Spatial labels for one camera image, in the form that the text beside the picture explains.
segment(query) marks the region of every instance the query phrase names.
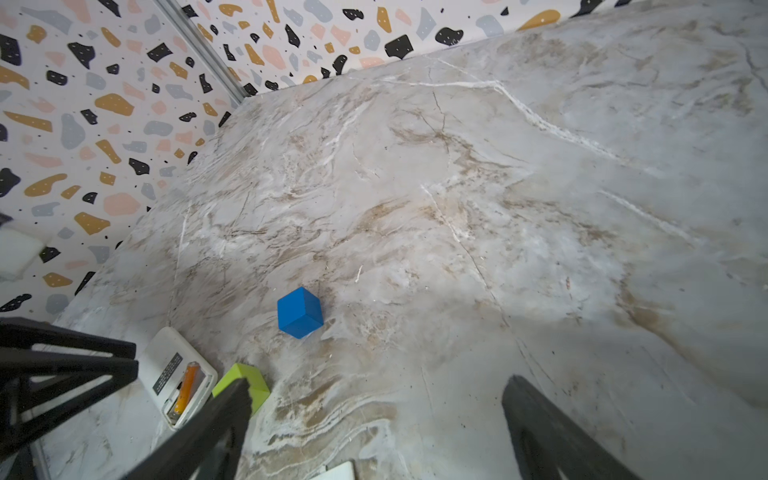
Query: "white object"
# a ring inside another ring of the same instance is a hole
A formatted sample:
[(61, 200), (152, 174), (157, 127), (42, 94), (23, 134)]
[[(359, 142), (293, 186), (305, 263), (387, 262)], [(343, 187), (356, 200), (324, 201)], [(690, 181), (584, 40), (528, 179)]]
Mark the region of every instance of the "white object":
[[(179, 388), (184, 380), (189, 362), (200, 364), (192, 398), (184, 413), (176, 423), (172, 423), (168, 413), (174, 407), (179, 396)], [(189, 344), (175, 329), (165, 326), (149, 342), (139, 358), (139, 380), (147, 389), (152, 402), (163, 414), (163, 418), (172, 429), (179, 429), (189, 418), (197, 413), (210, 396), (211, 390), (219, 381), (216, 370)]]
[(312, 480), (355, 480), (355, 471), (352, 468), (352, 462), (344, 462), (328, 472), (313, 477)]
[(45, 235), (19, 222), (12, 220), (0, 225), (0, 278), (22, 278), (24, 270), (45, 248), (46, 241)]

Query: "green cube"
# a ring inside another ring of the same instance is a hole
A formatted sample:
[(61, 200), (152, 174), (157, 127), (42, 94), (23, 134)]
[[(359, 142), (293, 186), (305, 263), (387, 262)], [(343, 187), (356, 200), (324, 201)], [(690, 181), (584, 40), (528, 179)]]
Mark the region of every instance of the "green cube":
[(252, 400), (252, 403), (250, 404), (250, 416), (256, 415), (256, 411), (266, 401), (266, 398), (270, 396), (270, 389), (267, 388), (266, 382), (264, 382), (264, 377), (261, 376), (261, 372), (255, 366), (235, 363), (232, 365), (230, 371), (221, 377), (221, 380), (214, 386), (212, 393), (214, 396), (218, 396), (236, 379), (245, 379), (248, 381), (248, 393)]

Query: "blue cube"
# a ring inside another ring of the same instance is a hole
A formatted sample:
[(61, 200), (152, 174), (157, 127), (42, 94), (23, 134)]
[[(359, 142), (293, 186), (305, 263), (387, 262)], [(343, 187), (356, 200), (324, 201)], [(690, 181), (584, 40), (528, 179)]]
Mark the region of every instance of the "blue cube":
[(303, 286), (277, 300), (278, 327), (302, 339), (323, 326), (320, 300)]

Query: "terrazzo wall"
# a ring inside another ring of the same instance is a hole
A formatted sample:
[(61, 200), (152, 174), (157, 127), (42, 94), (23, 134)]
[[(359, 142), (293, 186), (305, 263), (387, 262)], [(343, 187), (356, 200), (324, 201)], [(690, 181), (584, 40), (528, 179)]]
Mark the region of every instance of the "terrazzo wall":
[(52, 240), (0, 316), (64, 309), (232, 109), (151, 0), (4, 0), (0, 212)]
[(250, 94), (341, 75), (630, 0), (177, 0)]

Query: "marble surface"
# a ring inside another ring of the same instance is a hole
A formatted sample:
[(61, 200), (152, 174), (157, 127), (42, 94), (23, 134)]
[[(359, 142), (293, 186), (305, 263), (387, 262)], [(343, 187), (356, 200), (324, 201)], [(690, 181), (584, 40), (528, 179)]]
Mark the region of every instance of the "marble surface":
[[(517, 478), (513, 374), (642, 478), (762, 475), (768, 8), (627, 8), (248, 101), (59, 324), (258, 366), (238, 478)], [(167, 435), (133, 384), (45, 450)]]

